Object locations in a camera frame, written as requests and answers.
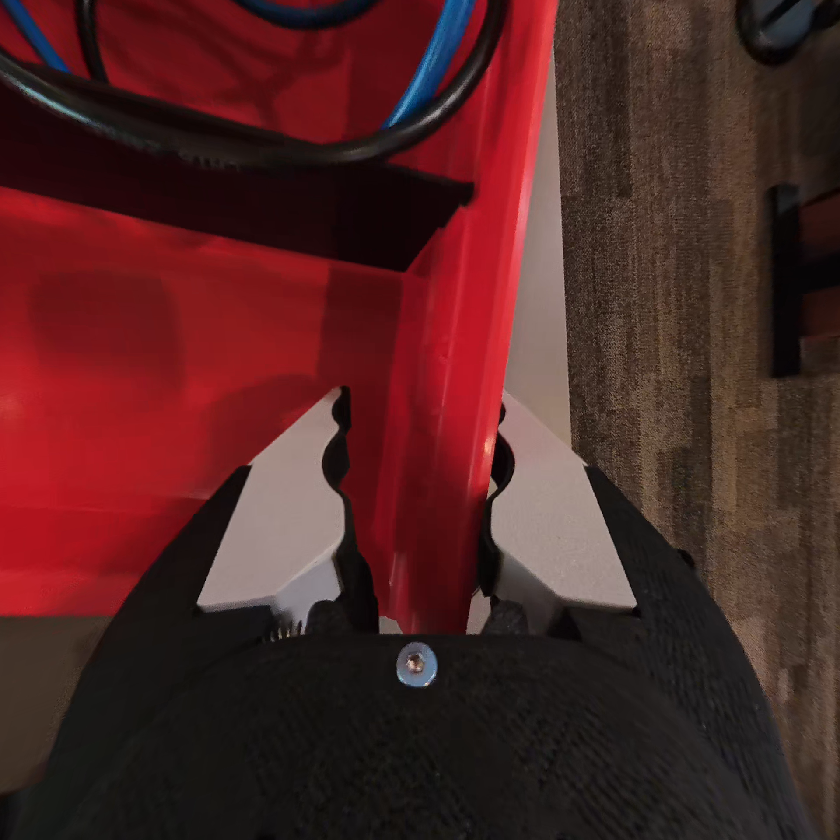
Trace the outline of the red plastic bin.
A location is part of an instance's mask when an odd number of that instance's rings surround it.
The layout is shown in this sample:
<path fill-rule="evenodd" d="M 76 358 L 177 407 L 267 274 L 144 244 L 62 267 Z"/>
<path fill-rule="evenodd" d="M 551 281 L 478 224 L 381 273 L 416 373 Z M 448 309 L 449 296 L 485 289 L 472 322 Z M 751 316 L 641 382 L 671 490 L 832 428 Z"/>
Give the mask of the red plastic bin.
<path fill-rule="evenodd" d="M 380 163 L 475 187 L 406 270 L 2 187 L 2 613 L 115 613 L 347 386 L 342 488 L 381 611 L 466 628 L 557 6 L 508 2 L 477 89 Z"/>

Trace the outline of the black bin divider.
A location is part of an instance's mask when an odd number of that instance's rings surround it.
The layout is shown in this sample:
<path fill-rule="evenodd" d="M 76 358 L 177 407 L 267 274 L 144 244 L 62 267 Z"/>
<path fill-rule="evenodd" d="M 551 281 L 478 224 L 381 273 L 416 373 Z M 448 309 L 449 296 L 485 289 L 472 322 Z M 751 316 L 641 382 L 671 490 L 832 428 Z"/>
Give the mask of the black bin divider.
<path fill-rule="evenodd" d="M 1 184 L 308 256 L 406 270 L 475 187 L 393 164 L 211 171 L 132 150 L 2 86 Z"/>

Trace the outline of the black furniture leg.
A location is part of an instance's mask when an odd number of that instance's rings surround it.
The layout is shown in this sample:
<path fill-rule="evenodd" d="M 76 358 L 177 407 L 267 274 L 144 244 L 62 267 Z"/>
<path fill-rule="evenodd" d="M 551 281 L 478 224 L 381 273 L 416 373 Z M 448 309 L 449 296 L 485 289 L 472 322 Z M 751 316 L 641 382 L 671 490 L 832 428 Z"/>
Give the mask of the black furniture leg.
<path fill-rule="evenodd" d="M 839 189 L 803 202 L 796 185 L 767 193 L 770 223 L 770 373 L 798 375 L 802 343 L 839 336 Z"/>

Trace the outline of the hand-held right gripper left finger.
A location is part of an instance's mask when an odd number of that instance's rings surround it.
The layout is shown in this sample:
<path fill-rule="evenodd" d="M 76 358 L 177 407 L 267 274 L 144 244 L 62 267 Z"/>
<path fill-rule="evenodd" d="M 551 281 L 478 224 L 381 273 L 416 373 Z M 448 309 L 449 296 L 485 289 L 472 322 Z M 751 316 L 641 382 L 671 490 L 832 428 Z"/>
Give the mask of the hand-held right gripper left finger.
<path fill-rule="evenodd" d="M 378 634 L 372 572 L 342 488 L 350 471 L 350 388 L 327 393 L 248 465 L 196 605 L 266 607 L 272 634 L 304 634 L 311 609 L 338 605 L 353 630 Z"/>

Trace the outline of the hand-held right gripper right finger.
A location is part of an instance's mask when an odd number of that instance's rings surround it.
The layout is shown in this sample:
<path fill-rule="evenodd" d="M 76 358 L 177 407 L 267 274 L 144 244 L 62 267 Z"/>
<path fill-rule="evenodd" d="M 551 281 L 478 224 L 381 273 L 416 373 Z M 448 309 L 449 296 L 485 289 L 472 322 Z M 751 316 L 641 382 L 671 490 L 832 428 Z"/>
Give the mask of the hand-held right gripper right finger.
<path fill-rule="evenodd" d="M 479 529 L 478 627 L 495 599 L 520 604 L 533 635 L 568 608 L 637 607 L 586 463 L 506 391 Z"/>

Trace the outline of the black chair base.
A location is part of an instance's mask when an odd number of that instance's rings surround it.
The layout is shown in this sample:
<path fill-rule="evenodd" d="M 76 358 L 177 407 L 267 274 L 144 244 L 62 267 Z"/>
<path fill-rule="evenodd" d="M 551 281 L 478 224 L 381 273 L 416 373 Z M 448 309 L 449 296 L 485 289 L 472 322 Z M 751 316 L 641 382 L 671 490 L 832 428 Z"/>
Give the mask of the black chair base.
<path fill-rule="evenodd" d="M 838 1 L 736 1 L 738 36 L 748 54 L 765 66 L 793 58 L 815 34 L 838 24 Z"/>

